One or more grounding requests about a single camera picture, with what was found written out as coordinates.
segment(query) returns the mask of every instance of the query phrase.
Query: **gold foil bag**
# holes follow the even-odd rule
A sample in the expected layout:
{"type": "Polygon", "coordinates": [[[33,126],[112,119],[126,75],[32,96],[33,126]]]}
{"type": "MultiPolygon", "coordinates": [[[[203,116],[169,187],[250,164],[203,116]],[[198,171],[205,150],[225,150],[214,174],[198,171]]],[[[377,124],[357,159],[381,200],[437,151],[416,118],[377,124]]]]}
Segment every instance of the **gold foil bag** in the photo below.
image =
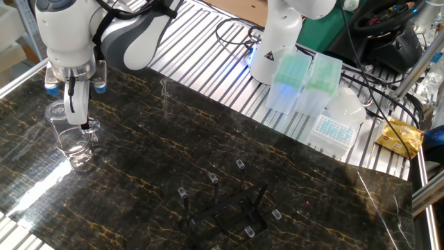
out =
{"type": "MultiPolygon", "coordinates": [[[[424,132],[392,117],[389,117],[388,121],[407,145],[410,156],[414,158],[421,148],[422,141],[424,140],[424,132]]],[[[408,158],[405,147],[387,123],[384,122],[381,124],[379,133],[381,135],[376,140],[376,143],[408,158]]]]}

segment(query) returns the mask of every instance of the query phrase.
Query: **marble surface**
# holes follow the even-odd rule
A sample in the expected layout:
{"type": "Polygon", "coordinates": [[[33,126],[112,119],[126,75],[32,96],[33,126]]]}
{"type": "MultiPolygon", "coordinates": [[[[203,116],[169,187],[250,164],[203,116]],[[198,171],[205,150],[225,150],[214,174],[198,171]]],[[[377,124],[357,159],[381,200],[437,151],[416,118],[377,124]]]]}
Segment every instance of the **marble surface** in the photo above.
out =
{"type": "MultiPolygon", "coordinates": [[[[184,208],[268,183],[260,211],[268,230],[243,244],[243,230],[203,249],[412,249],[411,184],[345,165],[147,69],[108,70],[93,94],[101,123],[89,171],[71,170],[56,149],[44,109],[52,101],[39,72],[0,100],[0,211],[55,249],[188,249],[184,208]],[[278,209],[282,219],[271,211],[278,209]]],[[[214,228],[203,223],[201,230],[214,228]]]]}

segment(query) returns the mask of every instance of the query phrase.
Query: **black rack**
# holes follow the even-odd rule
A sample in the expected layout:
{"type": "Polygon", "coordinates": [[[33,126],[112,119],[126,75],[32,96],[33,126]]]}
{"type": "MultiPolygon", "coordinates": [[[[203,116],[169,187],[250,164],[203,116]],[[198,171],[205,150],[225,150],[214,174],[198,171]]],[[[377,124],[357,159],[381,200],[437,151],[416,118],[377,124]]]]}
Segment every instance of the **black rack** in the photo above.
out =
{"type": "Polygon", "coordinates": [[[245,218],[252,223],[259,223],[261,230],[255,233],[251,228],[247,227],[245,230],[249,238],[245,242],[241,243],[241,245],[253,239],[255,236],[260,235],[268,228],[264,218],[257,209],[262,197],[265,194],[268,184],[262,181],[261,183],[250,187],[247,190],[243,190],[245,165],[241,160],[237,160],[236,163],[238,168],[241,170],[240,191],[234,193],[226,199],[223,199],[222,201],[219,201],[219,180],[215,174],[210,174],[209,178],[214,184],[214,205],[211,205],[208,209],[198,213],[197,215],[191,215],[189,211],[188,194],[183,187],[179,189],[179,194],[185,207],[185,219],[179,222],[179,229],[182,232],[186,231],[187,241],[192,249],[201,250],[202,248],[200,243],[202,241],[210,240],[219,233],[224,233],[228,237],[233,236],[233,233],[230,233],[230,229],[234,228],[241,220],[244,220],[245,218]],[[253,202],[250,197],[255,192],[259,193],[253,202]],[[225,218],[223,216],[224,212],[232,206],[240,206],[242,208],[241,212],[238,212],[236,215],[230,216],[229,218],[225,218]],[[207,219],[213,219],[218,228],[211,230],[204,235],[196,235],[194,233],[194,227],[207,219]]]}

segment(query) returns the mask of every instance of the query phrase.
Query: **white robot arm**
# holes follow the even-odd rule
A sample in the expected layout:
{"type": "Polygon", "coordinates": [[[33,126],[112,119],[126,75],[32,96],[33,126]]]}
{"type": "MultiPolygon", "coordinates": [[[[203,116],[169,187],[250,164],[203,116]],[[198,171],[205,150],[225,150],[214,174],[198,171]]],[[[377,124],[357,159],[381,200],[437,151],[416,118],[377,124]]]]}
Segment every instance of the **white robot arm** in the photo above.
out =
{"type": "Polygon", "coordinates": [[[171,21],[165,13],[177,11],[183,0],[148,0],[150,11],[118,14],[120,19],[114,18],[98,37],[106,62],[94,57],[93,38],[108,18],[107,11],[112,10],[101,1],[36,1],[37,25],[50,61],[45,87],[56,93],[58,83],[65,83],[65,112],[70,124],[87,124],[89,83],[97,92],[105,91],[106,62],[123,72],[135,72],[150,63],[171,21]]]}
{"type": "Polygon", "coordinates": [[[253,51],[250,72],[253,78],[270,85],[285,48],[296,45],[302,29],[302,15],[320,19],[332,11],[336,0],[268,0],[268,19],[262,41],[253,51]]]}

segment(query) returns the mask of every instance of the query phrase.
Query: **small vial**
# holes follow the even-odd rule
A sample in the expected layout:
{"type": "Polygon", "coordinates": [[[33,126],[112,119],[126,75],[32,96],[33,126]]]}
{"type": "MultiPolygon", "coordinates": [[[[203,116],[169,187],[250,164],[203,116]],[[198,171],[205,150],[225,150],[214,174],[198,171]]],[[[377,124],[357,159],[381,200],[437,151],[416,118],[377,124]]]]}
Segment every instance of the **small vial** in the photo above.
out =
{"type": "Polygon", "coordinates": [[[184,198],[187,197],[187,191],[185,191],[185,189],[184,189],[183,187],[179,188],[178,191],[179,191],[180,197],[181,197],[182,199],[184,199],[184,198]]]}
{"type": "Polygon", "coordinates": [[[236,164],[239,167],[239,169],[244,169],[245,168],[245,165],[242,162],[242,160],[236,160],[236,164]]]}
{"type": "Polygon", "coordinates": [[[282,218],[282,215],[280,214],[280,212],[277,209],[275,209],[273,212],[271,212],[271,214],[274,215],[274,217],[276,219],[282,218]]]}
{"type": "Polygon", "coordinates": [[[248,237],[253,238],[255,236],[255,232],[251,228],[251,226],[245,227],[245,232],[247,233],[248,237]]]}
{"type": "Polygon", "coordinates": [[[213,182],[214,184],[219,182],[219,180],[217,179],[216,174],[209,174],[208,177],[210,178],[211,182],[213,182]]]}

